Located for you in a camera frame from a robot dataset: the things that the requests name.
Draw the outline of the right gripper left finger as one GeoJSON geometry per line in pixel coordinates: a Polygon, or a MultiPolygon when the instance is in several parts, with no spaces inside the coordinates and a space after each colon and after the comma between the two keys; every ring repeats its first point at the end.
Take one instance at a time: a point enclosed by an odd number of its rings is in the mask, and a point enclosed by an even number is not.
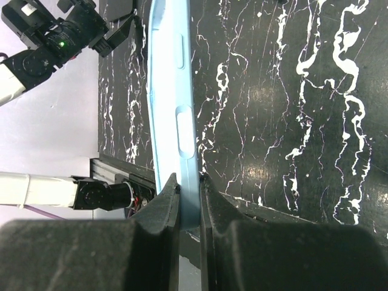
{"type": "Polygon", "coordinates": [[[16,220],[1,227],[2,290],[177,290],[180,187],[125,220],[16,220]]]}

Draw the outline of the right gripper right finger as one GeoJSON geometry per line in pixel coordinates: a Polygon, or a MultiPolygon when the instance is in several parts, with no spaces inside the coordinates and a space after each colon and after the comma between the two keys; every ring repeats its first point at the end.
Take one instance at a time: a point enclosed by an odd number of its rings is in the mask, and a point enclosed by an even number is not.
{"type": "Polygon", "coordinates": [[[387,262],[355,226],[249,218],[200,179],[203,290],[386,290],[387,262]]]}

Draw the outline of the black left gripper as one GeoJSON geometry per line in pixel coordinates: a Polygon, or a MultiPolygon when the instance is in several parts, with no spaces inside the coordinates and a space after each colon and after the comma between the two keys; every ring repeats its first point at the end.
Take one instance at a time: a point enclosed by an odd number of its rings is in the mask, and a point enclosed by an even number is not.
{"type": "Polygon", "coordinates": [[[138,15],[113,19],[122,25],[105,39],[109,28],[93,1],[58,1],[57,7],[68,14],[65,19],[55,18],[41,1],[9,1],[1,19],[28,49],[46,47],[59,58],[71,58],[86,47],[105,58],[129,37],[133,22],[140,24],[138,15]]]}

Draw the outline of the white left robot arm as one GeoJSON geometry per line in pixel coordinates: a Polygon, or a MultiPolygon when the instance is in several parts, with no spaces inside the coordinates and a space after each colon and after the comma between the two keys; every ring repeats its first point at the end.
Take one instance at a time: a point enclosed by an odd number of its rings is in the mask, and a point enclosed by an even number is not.
{"type": "Polygon", "coordinates": [[[1,203],[71,207],[97,152],[98,54],[27,91],[1,80],[1,203]]]}

